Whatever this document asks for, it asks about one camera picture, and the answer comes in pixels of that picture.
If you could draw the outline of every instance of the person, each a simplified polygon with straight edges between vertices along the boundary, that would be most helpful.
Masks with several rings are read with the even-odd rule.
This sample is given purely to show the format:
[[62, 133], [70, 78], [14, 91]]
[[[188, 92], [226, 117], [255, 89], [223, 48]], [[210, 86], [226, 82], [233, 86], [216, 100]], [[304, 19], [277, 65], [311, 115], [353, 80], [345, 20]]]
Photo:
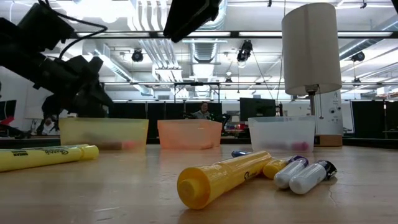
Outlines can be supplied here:
[[208, 111], [208, 104], [206, 102], [203, 102], [200, 105], [200, 110], [194, 112], [193, 115], [196, 119], [207, 119], [210, 116], [210, 113]]
[[59, 130], [51, 116], [47, 116], [44, 122], [37, 128], [38, 135], [59, 135]]

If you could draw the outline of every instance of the table surface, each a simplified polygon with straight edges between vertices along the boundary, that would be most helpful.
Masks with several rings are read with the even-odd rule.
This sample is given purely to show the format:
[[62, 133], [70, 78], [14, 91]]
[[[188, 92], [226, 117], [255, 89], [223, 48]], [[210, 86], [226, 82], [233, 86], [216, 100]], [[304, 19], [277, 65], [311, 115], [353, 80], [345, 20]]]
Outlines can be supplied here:
[[[186, 167], [229, 159], [250, 145], [203, 151], [101, 152], [98, 160], [0, 174], [1, 223], [398, 223], [398, 151], [316, 149], [311, 162], [332, 161], [335, 179], [306, 195], [252, 179], [203, 210], [189, 210], [176, 181]], [[269, 150], [273, 156], [291, 152]]]

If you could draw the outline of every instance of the yellow highlighter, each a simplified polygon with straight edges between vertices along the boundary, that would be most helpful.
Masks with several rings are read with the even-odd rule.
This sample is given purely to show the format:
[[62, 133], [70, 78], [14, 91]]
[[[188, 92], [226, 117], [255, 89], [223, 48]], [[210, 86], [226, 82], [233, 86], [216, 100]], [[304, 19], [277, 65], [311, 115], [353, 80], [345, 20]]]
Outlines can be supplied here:
[[270, 162], [268, 162], [264, 168], [262, 169], [262, 173], [270, 178], [270, 179], [274, 179], [276, 173], [278, 173], [279, 171], [281, 171], [283, 168], [285, 168], [285, 166], [287, 166], [287, 164], [296, 161], [297, 159], [303, 158], [302, 156], [292, 156], [292, 157], [288, 157], [288, 158], [284, 158], [284, 159], [274, 159]]
[[89, 145], [2, 149], [0, 150], [0, 172], [91, 160], [96, 159], [98, 153], [96, 146]]
[[202, 209], [223, 193], [262, 172], [272, 159], [268, 152], [255, 152], [210, 166], [189, 167], [177, 180], [181, 201], [189, 208]]

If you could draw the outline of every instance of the sharpie logo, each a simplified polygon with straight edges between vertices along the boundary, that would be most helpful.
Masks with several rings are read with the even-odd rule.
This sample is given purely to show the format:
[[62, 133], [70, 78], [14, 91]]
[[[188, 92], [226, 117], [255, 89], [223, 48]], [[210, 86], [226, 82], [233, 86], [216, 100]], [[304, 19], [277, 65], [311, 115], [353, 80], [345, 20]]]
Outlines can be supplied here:
[[47, 155], [55, 154], [55, 153], [61, 153], [62, 155], [66, 155], [69, 153], [67, 150], [63, 150], [63, 149], [46, 149], [46, 150], [44, 150], [44, 152]]
[[250, 173], [249, 171], [247, 171], [247, 172], [244, 174], [244, 179], [245, 179], [245, 180], [249, 180], [249, 179], [255, 177], [256, 175], [257, 175], [257, 171], [254, 172], [254, 173]]
[[14, 156], [28, 156], [26, 151], [13, 151], [12, 154]]

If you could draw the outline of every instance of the clear plastic bin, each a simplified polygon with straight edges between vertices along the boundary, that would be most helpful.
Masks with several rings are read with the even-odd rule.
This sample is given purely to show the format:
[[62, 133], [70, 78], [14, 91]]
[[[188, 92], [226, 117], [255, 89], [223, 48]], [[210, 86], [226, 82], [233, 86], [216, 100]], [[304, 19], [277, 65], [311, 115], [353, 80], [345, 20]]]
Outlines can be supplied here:
[[249, 129], [254, 150], [313, 151], [314, 116], [249, 118]]
[[162, 149], [209, 149], [220, 146], [222, 124], [205, 119], [159, 120]]
[[146, 146], [147, 119], [63, 118], [59, 125], [63, 146], [94, 144], [101, 150]]

